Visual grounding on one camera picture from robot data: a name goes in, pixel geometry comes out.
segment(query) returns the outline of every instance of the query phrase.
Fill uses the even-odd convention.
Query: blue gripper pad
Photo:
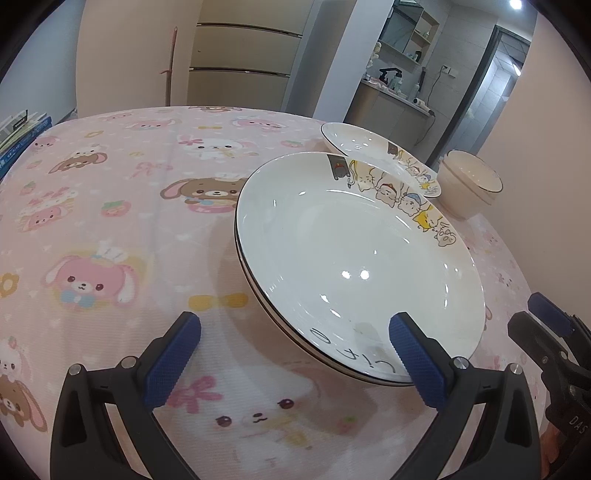
[[[201,322],[189,313],[170,339],[144,381],[144,404],[150,410],[163,406],[201,339]]]
[[[390,319],[390,342],[425,405],[439,411],[447,401],[445,377],[427,353],[426,348],[413,335],[403,315],[408,316],[405,313],[398,313]]]
[[[527,307],[559,337],[567,338],[574,332],[570,317],[541,293],[532,293]]]

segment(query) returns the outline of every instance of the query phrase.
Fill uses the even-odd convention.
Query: bowl
[[[439,202],[454,216],[467,219],[492,205],[503,190],[497,173],[471,153],[451,150],[443,157],[437,179]]]
[[[328,123],[321,127],[329,150],[340,155],[366,161],[380,161],[376,166],[416,188],[424,197],[441,195],[437,173],[418,161],[405,149],[378,134],[355,125]]]
[[[275,324],[346,375],[411,382],[389,339],[399,312],[452,357],[478,345],[485,305],[470,252],[427,199],[377,167],[327,153],[266,163],[242,188],[235,240]]]

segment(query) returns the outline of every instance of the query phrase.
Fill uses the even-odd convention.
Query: cartoon bow print
[[[140,162],[136,165],[135,169],[137,171],[131,176],[131,178],[134,178],[134,177],[140,175],[141,173],[145,173],[146,176],[149,177],[150,175],[152,175],[154,170],[157,168],[159,168],[160,170],[172,170],[173,169],[171,165],[143,161],[143,162]]]
[[[248,296],[245,293],[232,293],[223,297],[211,295],[194,295],[189,298],[189,308],[194,312],[205,312],[212,308],[228,307],[241,309],[248,303]]]

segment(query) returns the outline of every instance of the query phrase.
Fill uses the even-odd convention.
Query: door frame
[[[462,121],[462,119],[466,115],[466,112],[470,108],[470,105],[474,101],[476,93],[478,92],[478,89],[484,81],[484,77],[486,76],[486,73],[488,72],[491,63],[493,62],[496,49],[498,48],[503,35],[508,35],[510,37],[516,38],[519,41],[522,41],[527,45],[531,45],[531,42],[524,39],[523,37],[520,37],[516,33],[507,30],[506,28],[500,27],[499,25],[495,25],[495,27],[492,30],[492,35],[482,55],[482,59],[478,64],[478,68],[476,69],[476,72],[472,77],[472,81],[470,82],[470,85],[468,86],[468,89],[466,90],[466,93],[464,94],[464,97],[462,98],[460,105],[457,107],[456,112],[453,114],[452,119],[450,120],[447,128],[443,132],[443,135],[439,139],[439,142],[437,142],[437,145],[431,152],[431,155],[429,155],[429,158],[426,162],[426,165],[428,167],[431,167],[440,157],[441,153],[443,152],[443,149],[450,141],[453,134],[456,132],[457,127],[460,125],[460,122]]]

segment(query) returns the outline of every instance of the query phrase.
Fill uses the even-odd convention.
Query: screw
[[[510,364],[509,370],[515,375],[521,375],[523,373],[523,367],[520,364]]]
[[[457,356],[453,359],[453,365],[460,370],[465,370],[470,366],[470,362],[462,356]]]
[[[70,375],[78,375],[82,370],[82,366],[80,364],[74,364],[68,369],[68,373]]]
[[[123,368],[133,368],[137,362],[137,358],[134,356],[126,356],[122,361],[121,361],[121,366]]]

